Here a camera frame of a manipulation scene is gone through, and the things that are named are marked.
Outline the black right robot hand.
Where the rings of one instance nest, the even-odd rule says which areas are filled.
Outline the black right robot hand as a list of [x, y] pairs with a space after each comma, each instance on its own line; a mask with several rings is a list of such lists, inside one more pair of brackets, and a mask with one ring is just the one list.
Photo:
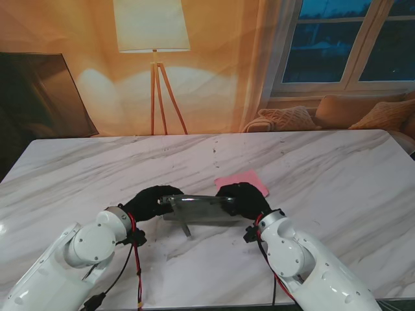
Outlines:
[[233, 203], [225, 203], [222, 209], [230, 216], [240, 215], [255, 220], [260, 214], [272, 212], [262, 193], [253, 185], [242, 182], [222, 186], [216, 197], [233, 198]]

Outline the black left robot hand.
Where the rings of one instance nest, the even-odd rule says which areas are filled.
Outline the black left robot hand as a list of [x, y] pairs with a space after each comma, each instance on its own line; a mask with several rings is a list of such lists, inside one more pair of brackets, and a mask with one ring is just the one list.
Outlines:
[[121, 208], [130, 213], [137, 222], [147, 221], [155, 216], [173, 212], [170, 205], [161, 205], [159, 201], [164, 196], [182, 195], [183, 192], [170, 185], [157, 185], [138, 192]]

